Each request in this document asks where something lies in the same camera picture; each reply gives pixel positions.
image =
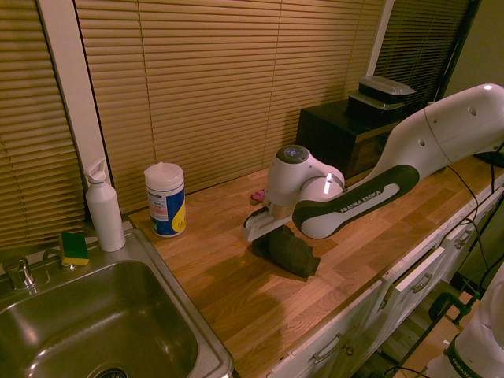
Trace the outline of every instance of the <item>disinfecting wipes canister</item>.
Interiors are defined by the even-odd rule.
[[[144,171],[150,219],[156,234],[179,235],[186,228],[186,202],[181,167],[157,163]]]

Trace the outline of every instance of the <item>cabinet door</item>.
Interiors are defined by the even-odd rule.
[[[438,267],[445,249],[432,249],[389,289],[385,312],[390,314],[388,332],[392,333],[441,279]]]
[[[347,308],[315,332],[301,346],[289,352],[271,371],[267,378],[303,378],[313,375],[358,330],[359,322],[372,301],[372,294],[380,282],[373,284]]]
[[[484,223],[487,221],[490,215],[495,211],[495,205],[500,199],[504,189],[502,187],[498,188],[494,194],[489,195],[488,198],[480,204],[477,215],[474,217],[474,213],[468,215],[469,219],[474,219],[474,222],[478,224],[478,229],[481,230]],[[461,220],[460,224],[454,227],[443,239],[441,246],[447,250],[447,258],[443,261],[443,271],[442,278],[446,282],[450,282],[454,274],[461,268],[463,261],[469,254],[470,246],[476,241],[476,230],[474,226],[466,220]],[[483,262],[480,261],[481,269],[478,269],[478,260],[482,257],[480,252],[476,253],[477,256],[470,257],[467,259],[465,265],[472,265],[473,269],[480,271],[484,269]]]

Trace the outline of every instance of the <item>butcher block counter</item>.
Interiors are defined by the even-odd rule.
[[[491,182],[490,165],[475,157],[452,167],[475,194]],[[496,169],[497,176],[502,172]],[[176,238],[151,231],[148,209],[130,216],[229,349],[242,378],[264,376],[472,198],[445,169],[330,238],[306,238],[289,223],[321,257],[316,275],[304,280],[253,255],[241,235],[258,209],[250,194],[266,179],[262,170],[188,195],[187,228]]]

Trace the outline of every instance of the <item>sink basin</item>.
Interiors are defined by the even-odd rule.
[[[0,276],[0,374],[9,378],[221,378],[231,355],[145,235],[73,271],[30,266],[35,286]]]

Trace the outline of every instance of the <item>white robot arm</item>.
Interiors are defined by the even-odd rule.
[[[465,329],[427,365],[431,378],[504,376],[504,265]]]
[[[497,150],[503,141],[504,88],[484,84],[406,118],[390,134],[374,170],[346,191],[337,169],[311,168],[322,163],[309,153],[302,164],[280,164],[277,154],[265,190],[266,207],[247,218],[243,233],[252,241],[292,218],[304,235],[326,238],[401,197],[431,173],[469,155]],[[280,182],[282,191],[271,190]],[[287,212],[276,211],[279,207]]]

